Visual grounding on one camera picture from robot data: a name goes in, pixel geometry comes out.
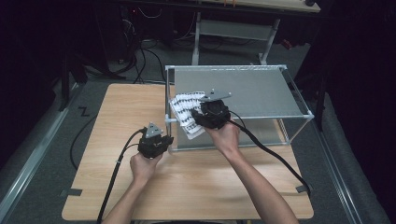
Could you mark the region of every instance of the hand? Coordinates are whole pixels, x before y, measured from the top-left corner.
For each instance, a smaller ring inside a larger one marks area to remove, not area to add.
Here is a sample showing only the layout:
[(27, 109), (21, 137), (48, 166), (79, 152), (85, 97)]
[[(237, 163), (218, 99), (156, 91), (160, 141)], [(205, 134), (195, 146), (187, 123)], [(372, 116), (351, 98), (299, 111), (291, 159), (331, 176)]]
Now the hand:
[(143, 181), (144, 183), (149, 181), (154, 176), (155, 167), (162, 157), (163, 154), (156, 158), (148, 159), (140, 152), (132, 156), (130, 165), (132, 174), (134, 175), (134, 181)]
[(216, 148), (227, 156), (230, 152), (237, 151), (239, 146), (239, 128), (231, 123), (226, 123), (221, 129), (207, 129)]

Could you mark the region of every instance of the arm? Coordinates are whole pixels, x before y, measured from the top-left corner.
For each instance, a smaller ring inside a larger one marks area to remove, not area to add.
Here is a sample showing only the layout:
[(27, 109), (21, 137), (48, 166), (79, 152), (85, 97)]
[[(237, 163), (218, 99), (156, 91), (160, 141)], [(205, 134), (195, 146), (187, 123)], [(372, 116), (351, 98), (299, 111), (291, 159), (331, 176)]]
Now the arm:
[(298, 223), (282, 196), (239, 151), (239, 128), (227, 123), (220, 130), (206, 131), (241, 179), (262, 220), (265, 223)]
[(155, 172), (160, 155), (154, 159), (147, 159), (141, 153), (132, 156), (130, 164), (134, 180), (116, 203), (103, 223), (130, 223), (136, 201)]

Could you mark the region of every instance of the wooden table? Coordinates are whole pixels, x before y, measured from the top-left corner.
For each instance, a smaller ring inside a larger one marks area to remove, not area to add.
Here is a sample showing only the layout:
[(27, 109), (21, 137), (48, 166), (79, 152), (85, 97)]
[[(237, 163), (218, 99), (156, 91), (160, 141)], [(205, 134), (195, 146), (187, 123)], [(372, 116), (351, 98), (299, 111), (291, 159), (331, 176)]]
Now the wooden table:
[[(164, 126), (165, 86), (112, 84), (94, 124), (73, 182), (80, 196), (68, 196), (66, 220), (96, 220), (110, 177), (125, 142), (149, 122)], [(137, 135), (132, 143), (138, 143)], [(297, 171), (290, 146), (271, 147)], [(311, 218), (313, 209), (301, 183), (277, 159), (257, 147), (241, 149), (247, 159), (274, 185), (297, 218)], [(104, 217), (131, 183), (128, 149), (120, 166)], [(141, 195), (132, 219), (209, 220), (260, 219), (248, 193), (229, 163), (215, 149), (164, 153), (156, 175)]]

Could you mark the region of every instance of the person's left hand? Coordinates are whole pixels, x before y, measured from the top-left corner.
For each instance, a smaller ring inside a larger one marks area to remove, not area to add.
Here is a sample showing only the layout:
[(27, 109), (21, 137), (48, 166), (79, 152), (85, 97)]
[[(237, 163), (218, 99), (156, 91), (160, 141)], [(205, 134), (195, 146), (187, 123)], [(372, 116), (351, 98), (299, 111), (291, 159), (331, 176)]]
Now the person's left hand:
[(149, 181), (155, 173), (155, 167), (163, 154), (156, 158), (148, 159), (140, 152), (131, 157), (130, 165), (134, 175), (134, 181)]

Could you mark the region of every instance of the forearm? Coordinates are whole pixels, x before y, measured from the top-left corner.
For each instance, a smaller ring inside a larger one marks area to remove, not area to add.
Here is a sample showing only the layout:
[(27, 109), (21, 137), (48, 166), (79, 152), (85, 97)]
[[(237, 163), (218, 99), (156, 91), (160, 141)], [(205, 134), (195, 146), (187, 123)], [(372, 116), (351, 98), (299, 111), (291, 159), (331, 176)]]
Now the forearm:
[(239, 150), (230, 150), (224, 153), (224, 156), (241, 179), (265, 223), (298, 223), (282, 196)]
[(134, 180), (107, 215), (103, 223), (131, 223), (136, 201), (146, 184), (146, 181)]

